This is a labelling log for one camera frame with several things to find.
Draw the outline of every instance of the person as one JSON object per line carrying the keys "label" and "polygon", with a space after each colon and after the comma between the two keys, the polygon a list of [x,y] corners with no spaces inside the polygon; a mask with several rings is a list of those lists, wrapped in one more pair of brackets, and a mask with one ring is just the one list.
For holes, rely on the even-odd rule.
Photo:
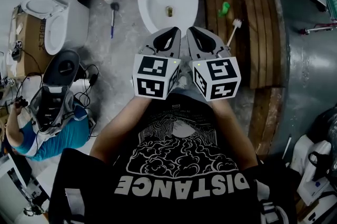
{"label": "person", "polygon": [[[6,125],[6,137],[12,148],[19,154],[25,155],[34,143],[37,143],[37,137],[33,130],[32,120],[23,128],[19,128],[17,117],[20,115],[22,108],[19,102],[12,104]],[[80,106],[75,107],[74,115],[77,118],[81,118],[86,114],[87,112],[84,108]],[[85,117],[81,121],[71,118],[67,125],[56,136],[42,143],[40,148],[36,149],[34,156],[29,158],[31,160],[41,161],[61,154],[64,148],[82,147],[88,141],[89,136],[88,117]]]}
{"label": "person", "polygon": [[133,97],[89,156],[63,151],[49,221],[296,223],[282,169],[260,167],[226,100]]}

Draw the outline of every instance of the green toy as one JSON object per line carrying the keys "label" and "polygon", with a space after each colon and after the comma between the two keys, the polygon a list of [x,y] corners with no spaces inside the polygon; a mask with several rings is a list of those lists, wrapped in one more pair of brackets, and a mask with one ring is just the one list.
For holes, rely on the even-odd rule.
{"label": "green toy", "polygon": [[230,4],[228,2],[224,2],[222,4],[222,10],[218,10],[218,17],[223,17],[228,13],[228,9],[230,8]]}

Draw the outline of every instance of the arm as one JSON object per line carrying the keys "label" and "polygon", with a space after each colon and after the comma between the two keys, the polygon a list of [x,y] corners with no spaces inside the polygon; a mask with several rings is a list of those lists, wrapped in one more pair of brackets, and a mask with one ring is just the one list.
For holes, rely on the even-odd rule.
{"label": "arm", "polygon": [[22,106],[19,106],[18,102],[13,103],[6,125],[6,136],[9,144],[13,147],[18,147],[23,142],[23,134],[20,132],[17,122],[17,116],[21,113],[21,110]]}
{"label": "arm", "polygon": [[137,125],[152,99],[133,97],[123,110],[98,135],[90,155],[108,163],[127,134]]}
{"label": "arm", "polygon": [[212,108],[219,129],[233,150],[241,170],[257,166],[256,154],[249,138],[243,133],[227,100],[216,100]]}

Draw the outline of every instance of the toilet lid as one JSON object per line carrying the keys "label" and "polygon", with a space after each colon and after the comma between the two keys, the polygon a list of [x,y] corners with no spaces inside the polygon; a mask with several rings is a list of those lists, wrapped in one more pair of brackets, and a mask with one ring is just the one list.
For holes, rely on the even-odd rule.
{"label": "toilet lid", "polygon": [[32,16],[45,19],[57,12],[63,11],[66,5],[56,0],[23,0],[21,8]]}
{"label": "toilet lid", "polygon": [[57,54],[63,47],[66,36],[66,20],[63,15],[55,15],[46,23],[45,48],[50,55]]}

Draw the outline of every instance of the marker cube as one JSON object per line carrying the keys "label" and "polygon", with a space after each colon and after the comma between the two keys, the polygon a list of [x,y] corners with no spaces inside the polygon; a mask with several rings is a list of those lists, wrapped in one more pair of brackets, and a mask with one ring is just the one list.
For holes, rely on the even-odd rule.
{"label": "marker cube", "polygon": [[165,100],[178,80],[180,59],[135,55],[133,87],[136,96]]}
{"label": "marker cube", "polygon": [[193,81],[207,101],[235,97],[241,81],[235,57],[200,60],[192,69]]}

